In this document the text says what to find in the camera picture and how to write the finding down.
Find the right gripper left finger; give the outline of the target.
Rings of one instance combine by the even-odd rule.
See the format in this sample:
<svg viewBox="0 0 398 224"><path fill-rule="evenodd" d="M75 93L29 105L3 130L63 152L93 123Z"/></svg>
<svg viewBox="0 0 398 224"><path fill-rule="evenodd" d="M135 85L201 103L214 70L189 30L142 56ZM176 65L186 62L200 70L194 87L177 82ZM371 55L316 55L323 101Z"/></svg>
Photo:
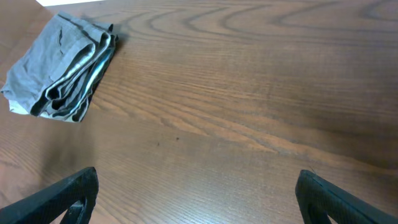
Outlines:
<svg viewBox="0 0 398 224"><path fill-rule="evenodd" d="M84 168L51 186L1 209L1 223L88 224L96 205L99 182L94 167Z"/></svg>

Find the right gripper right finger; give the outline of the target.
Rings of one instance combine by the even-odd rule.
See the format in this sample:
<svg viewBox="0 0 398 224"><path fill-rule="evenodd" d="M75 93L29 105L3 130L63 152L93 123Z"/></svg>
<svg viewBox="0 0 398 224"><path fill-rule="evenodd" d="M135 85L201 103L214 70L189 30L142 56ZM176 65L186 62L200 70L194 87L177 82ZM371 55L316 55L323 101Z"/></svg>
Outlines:
<svg viewBox="0 0 398 224"><path fill-rule="evenodd" d="M301 170L295 194L305 224L396 224L397 218L360 200L309 170Z"/></svg>

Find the grey shorts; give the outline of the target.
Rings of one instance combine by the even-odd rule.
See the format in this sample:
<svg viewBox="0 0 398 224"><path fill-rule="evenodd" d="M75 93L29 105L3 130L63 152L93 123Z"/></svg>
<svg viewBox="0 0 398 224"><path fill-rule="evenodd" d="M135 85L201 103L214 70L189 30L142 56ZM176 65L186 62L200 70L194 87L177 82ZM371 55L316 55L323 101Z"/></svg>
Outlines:
<svg viewBox="0 0 398 224"><path fill-rule="evenodd" d="M1 93L10 112L81 122L117 41L112 24L54 15L7 72Z"/></svg>

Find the folded khaki shorts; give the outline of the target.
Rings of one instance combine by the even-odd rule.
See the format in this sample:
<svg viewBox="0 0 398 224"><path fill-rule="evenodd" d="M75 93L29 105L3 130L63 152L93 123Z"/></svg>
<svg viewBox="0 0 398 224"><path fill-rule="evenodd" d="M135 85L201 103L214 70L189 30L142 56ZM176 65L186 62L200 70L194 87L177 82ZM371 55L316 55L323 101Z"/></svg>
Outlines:
<svg viewBox="0 0 398 224"><path fill-rule="evenodd" d="M32 46L7 72L1 92L13 113L78 123L113 54L94 44Z"/></svg>

